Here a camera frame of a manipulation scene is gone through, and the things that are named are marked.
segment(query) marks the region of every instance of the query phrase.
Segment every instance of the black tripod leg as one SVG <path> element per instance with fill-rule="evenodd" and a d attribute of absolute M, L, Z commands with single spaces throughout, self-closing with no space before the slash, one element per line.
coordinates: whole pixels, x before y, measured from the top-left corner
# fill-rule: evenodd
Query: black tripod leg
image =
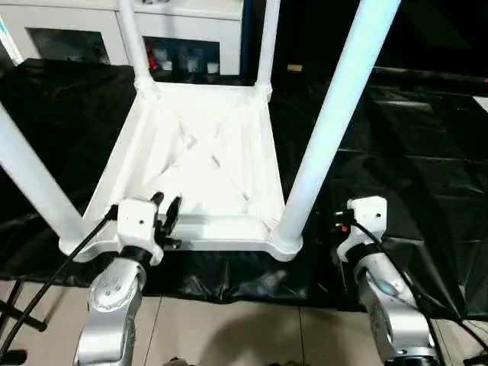
<path fill-rule="evenodd" d="M 474 366 L 475 364 L 488 364 L 488 355 L 481 355 L 464 360 L 465 366 Z"/>
<path fill-rule="evenodd" d="M 8 303 L 2 300 L 0 300 L 0 312 L 2 312 L 2 316 L 8 316 L 14 319 L 18 319 L 22 316 L 22 312 L 19 309 L 8 305 Z M 43 332 L 47 328 L 47 324 L 45 322 L 41 322 L 32 316 L 25 318 L 24 323 L 34 329 L 37 329 L 39 332 Z"/>
<path fill-rule="evenodd" d="M 3 360 L 2 360 L 2 366 L 7 365 L 7 364 L 24 364 L 24 362 L 27 360 L 27 352 L 23 349 L 18 349 L 18 350 L 13 350 L 13 351 L 8 351 Z"/>

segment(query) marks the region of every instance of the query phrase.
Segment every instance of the floor tile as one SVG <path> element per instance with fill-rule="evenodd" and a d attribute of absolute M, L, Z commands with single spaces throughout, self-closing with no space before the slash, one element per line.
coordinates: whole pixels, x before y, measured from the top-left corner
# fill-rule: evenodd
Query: floor tile
<path fill-rule="evenodd" d="M 301 309 L 303 352 L 310 366 L 381 366 L 363 313 Z"/>
<path fill-rule="evenodd" d="M 162 366 L 175 356 L 198 366 L 301 362 L 298 309 L 164 298 L 146 366 Z"/>
<path fill-rule="evenodd" d="M 488 324 L 483 322 L 464 322 L 464 324 L 488 343 Z M 437 320 L 435 326 L 439 331 L 438 338 L 447 364 L 462 366 L 464 359 L 481 353 L 481 346 L 457 324 L 447 320 Z"/>
<path fill-rule="evenodd" d="M 23 310 L 39 288 L 39 284 L 25 284 L 17 307 Z M 86 301 L 86 289 L 50 288 L 33 311 L 36 318 L 48 319 L 47 330 L 38 332 L 23 326 L 11 349 L 27 349 L 26 366 L 71 365 L 79 334 L 86 321 Z M 137 314 L 134 366 L 143 366 L 146 360 L 159 303 L 159 298 L 144 298 Z M 10 320 L 2 334 L 2 339 L 10 330 L 12 323 L 13 320 Z"/>

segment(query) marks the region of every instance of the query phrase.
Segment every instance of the white mount bracket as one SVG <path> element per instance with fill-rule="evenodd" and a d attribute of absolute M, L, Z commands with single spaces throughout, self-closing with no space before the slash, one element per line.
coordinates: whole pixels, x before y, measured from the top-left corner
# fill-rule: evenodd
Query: white mount bracket
<path fill-rule="evenodd" d="M 387 229 L 387 200 L 379 196 L 358 198 L 349 200 L 349 210 L 354 210 L 354 218 L 362 226 L 381 240 Z M 337 254 L 341 261 L 347 262 L 345 256 L 350 248 L 357 244 L 371 244 L 373 241 L 356 226 L 351 226 L 349 237 L 337 248 Z"/>

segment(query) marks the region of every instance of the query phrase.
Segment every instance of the black cable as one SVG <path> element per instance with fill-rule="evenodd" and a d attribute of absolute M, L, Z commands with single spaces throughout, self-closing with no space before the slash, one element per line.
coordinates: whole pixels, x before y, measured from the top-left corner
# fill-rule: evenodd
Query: black cable
<path fill-rule="evenodd" d="M 478 326 L 476 323 L 473 323 L 472 321 L 468 320 L 467 321 L 469 324 L 471 324 L 472 326 L 478 328 L 479 330 L 485 332 L 486 334 L 488 334 L 488 329 L 484 329 L 482 326 Z"/>
<path fill-rule="evenodd" d="M 481 339 L 481 337 L 476 334 L 469 326 L 464 324 L 462 321 L 454 321 L 456 324 L 458 324 L 464 331 L 469 334 L 471 337 L 473 337 L 476 342 L 483 348 L 483 350 L 488 354 L 488 345 Z"/>
<path fill-rule="evenodd" d="M 107 224 L 108 221 L 114 220 L 117 218 L 117 206 L 113 205 L 104 218 L 98 223 L 98 225 L 89 233 L 81 243 L 72 251 L 70 255 L 65 259 L 65 261 L 61 264 L 61 266 L 57 269 L 57 271 L 51 276 L 51 278 L 40 288 L 40 290 L 35 294 L 34 298 L 30 301 L 30 303 L 25 308 L 22 315 L 18 318 L 15 322 L 14 326 L 12 327 L 11 331 L 8 333 L 5 341 L 3 342 L 2 347 L 0 348 L 0 364 L 4 360 L 4 357 L 10 348 L 10 345 L 14 341 L 15 336 L 17 335 L 19 329 L 24 324 L 26 318 L 31 314 L 32 310 L 35 306 L 39 303 L 40 299 L 44 296 L 44 294 L 49 290 L 49 288 L 54 284 L 54 282 L 58 279 L 59 274 L 65 269 L 65 267 L 72 262 L 72 260 L 86 247 L 86 245 L 98 234 L 98 232 L 103 229 L 103 227 Z"/>
<path fill-rule="evenodd" d="M 417 302 L 417 307 L 419 308 L 420 313 L 422 313 L 422 315 L 425 317 L 425 319 L 427 321 L 427 325 L 429 326 L 429 331 L 431 333 L 432 339 L 434 340 L 435 350 L 437 351 L 439 362 L 441 363 L 442 366 L 445 366 L 446 363 L 445 363 L 444 354 L 442 353 L 442 350 L 441 350 L 441 346 L 440 346 L 441 343 L 439 342 L 437 334 L 435 333 L 435 329 L 434 329 L 434 326 L 432 324 L 432 320 L 426 316 L 426 312 L 425 312 L 425 310 L 423 308 L 423 304 L 422 304 L 422 298 L 421 298 L 420 294 L 417 292 L 416 287 L 413 285 L 411 280 L 406 276 L 406 274 L 403 273 L 403 271 L 401 271 L 400 268 L 398 268 L 398 266 L 395 264 L 395 262 L 393 261 L 391 256 L 388 254 L 388 252 L 384 248 L 383 243 L 376 236 L 374 236 L 371 231 L 369 231 L 364 226 L 362 226 L 356 219 L 354 219 L 352 221 L 351 225 L 356 226 L 358 229 L 360 229 L 360 231 L 362 231 L 364 234 L 366 234 L 366 236 L 369 239 L 371 239 L 374 242 L 374 244 L 376 244 L 378 246 L 378 248 L 385 254 L 385 256 L 388 258 L 388 260 L 391 262 L 393 267 L 396 269 L 396 271 L 400 275 L 400 277 L 406 283 L 406 285 L 408 286 L 408 288 L 412 292 L 412 295 L 415 298 L 415 301 Z"/>

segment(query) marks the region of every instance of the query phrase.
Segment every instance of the white cabinet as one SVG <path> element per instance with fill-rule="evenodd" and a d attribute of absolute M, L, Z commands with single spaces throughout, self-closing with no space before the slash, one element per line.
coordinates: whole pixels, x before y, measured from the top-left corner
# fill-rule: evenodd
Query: white cabinet
<path fill-rule="evenodd" d="M 93 51 L 101 53 L 100 58 L 106 56 L 112 65 L 127 64 L 117 16 L 113 11 L 0 5 L 0 15 L 25 59 L 69 51 L 72 51 L 72 58 L 92 58 L 97 56 L 91 54 Z M 82 50 L 74 50 L 77 46 L 81 49 L 83 45 L 80 43 L 83 42 L 88 43 L 85 54 Z"/>
<path fill-rule="evenodd" d="M 238 75 L 243 2 L 170 0 L 146 5 L 134 0 L 134 9 L 141 34 L 159 55 L 173 53 L 173 59 L 181 59 L 175 53 L 196 49 L 205 67 L 210 62 L 219 65 L 222 75 Z M 0 0 L 0 16 L 25 59 L 91 62 L 98 57 L 113 65 L 130 63 L 118 0 Z"/>

